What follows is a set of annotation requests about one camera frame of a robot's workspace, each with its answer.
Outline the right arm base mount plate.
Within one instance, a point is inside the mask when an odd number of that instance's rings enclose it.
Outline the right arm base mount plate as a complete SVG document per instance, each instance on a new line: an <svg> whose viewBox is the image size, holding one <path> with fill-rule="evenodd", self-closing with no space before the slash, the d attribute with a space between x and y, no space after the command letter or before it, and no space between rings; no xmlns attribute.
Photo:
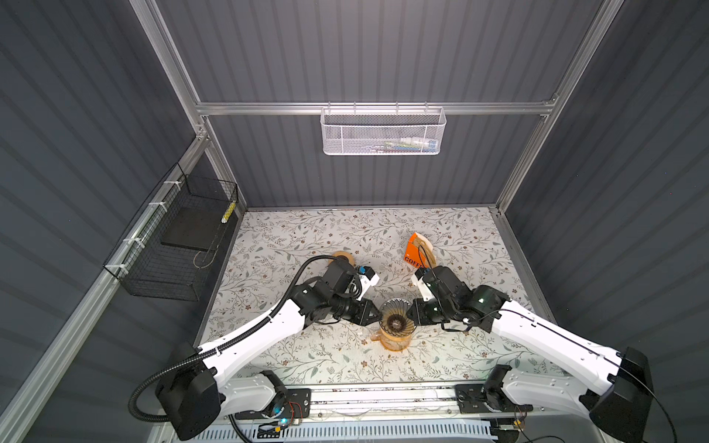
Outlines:
<svg viewBox="0 0 709 443"><path fill-rule="evenodd" d="M500 389L488 389L484 383L462 383L453 388L461 413L530 413L534 409L532 404L513 403Z"/></svg>

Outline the orange glass carafe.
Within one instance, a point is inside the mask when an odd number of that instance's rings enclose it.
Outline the orange glass carafe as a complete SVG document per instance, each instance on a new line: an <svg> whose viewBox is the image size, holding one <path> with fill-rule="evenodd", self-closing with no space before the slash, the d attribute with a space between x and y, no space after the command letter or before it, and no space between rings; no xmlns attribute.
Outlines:
<svg viewBox="0 0 709 443"><path fill-rule="evenodd" d="M402 334L391 334L384 328L379 328L371 337L371 341L377 341L385 349L391 352L402 352L408 348L413 340L415 329L404 330Z"/></svg>

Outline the brown paper coffee filters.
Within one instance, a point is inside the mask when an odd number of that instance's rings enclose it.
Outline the brown paper coffee filters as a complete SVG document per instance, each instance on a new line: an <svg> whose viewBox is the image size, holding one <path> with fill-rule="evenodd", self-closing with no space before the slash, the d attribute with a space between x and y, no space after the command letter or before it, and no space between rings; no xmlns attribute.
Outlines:
<svg viewBox="0 0 709 443"><path fill-rule="evenodd" d="M418 236L418 241L419 245L417 246L417 250L420 256L421 263L426 268L435 268L437 266L437 260L435 259L432 243L428 240L428 238L421 236L421 234L419 234Z"/></svg>

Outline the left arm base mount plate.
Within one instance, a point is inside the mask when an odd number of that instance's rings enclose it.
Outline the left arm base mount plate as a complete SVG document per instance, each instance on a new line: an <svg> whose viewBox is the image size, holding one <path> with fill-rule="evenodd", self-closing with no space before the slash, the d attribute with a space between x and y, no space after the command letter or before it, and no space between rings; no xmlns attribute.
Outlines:
<svg viewBox="0 0 709 443"><path fill-rule="evenodd" d="M311 396L311 389L287 389L285 392L277 393L263 410L236 413L234 417L238 420L308 418Z"/></svg>

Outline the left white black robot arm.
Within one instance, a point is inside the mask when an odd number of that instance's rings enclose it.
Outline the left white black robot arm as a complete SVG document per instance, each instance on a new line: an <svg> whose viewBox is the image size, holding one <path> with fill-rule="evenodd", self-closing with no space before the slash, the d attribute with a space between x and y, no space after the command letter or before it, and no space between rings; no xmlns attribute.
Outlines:
<svg viewBox="0 0 709 443"><path fill-rule="evenodd" d="M380 311L364 297L379 280L369 266L330 258L323 275L304 282L293 279L273 308L246 325L198 347L188 343L175 347L168 360L171 370L158 378L155 396L177 437L193 439L225 415L254 413L286 423L292 409L280 378L263 370L237 380L236 373L313 324L379 322Z"/></svg>

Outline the wooden dripper ring stand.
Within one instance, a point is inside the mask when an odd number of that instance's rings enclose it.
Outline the wooden dripper ring stand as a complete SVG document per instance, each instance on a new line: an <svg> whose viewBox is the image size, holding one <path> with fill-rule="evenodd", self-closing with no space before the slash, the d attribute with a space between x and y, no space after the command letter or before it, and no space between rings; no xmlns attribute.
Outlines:
<svg viewBox="0 0 709 443"><path fill-rule="evenodd" d="M413 330L415 327L410 324L406 317L400 315L393 315L387 317L387 319L382 319L380 323L380 328L384 328L391 334L402 334L404 330Z"/></svg>

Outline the orange coffee filter box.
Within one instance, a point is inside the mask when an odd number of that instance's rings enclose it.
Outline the orange coffee filter box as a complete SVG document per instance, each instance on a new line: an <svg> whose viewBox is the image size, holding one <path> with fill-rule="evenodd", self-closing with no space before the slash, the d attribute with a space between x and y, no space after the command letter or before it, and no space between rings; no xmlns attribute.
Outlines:
<svg viewBox="0 0 709 443"><path fill-rule="evenodd" d="M418 236L419 233L414 233L410 237L404 252L404 260L416 268L425 268L425 266L421 263L417 250L417 246L419 245Z"/></svg>

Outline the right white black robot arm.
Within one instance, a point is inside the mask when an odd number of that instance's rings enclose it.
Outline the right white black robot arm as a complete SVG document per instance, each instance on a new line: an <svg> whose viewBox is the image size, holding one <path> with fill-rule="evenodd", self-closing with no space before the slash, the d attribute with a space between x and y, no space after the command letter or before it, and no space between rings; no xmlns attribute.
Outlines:
<svg viewBox="0 0 709 443"><path fill-rule="evenodd" d="M420 268L412 277L420 297L406 312L417 326L452 322L515 341L563 370L533 374L498 364L477 398L495 412L524 412L534 406L590 420L622 442L641 442L654 399L647 356L633 347L620 352L588 341L543 319L509 295L480 285L474 289L451 269Z"/></svg>

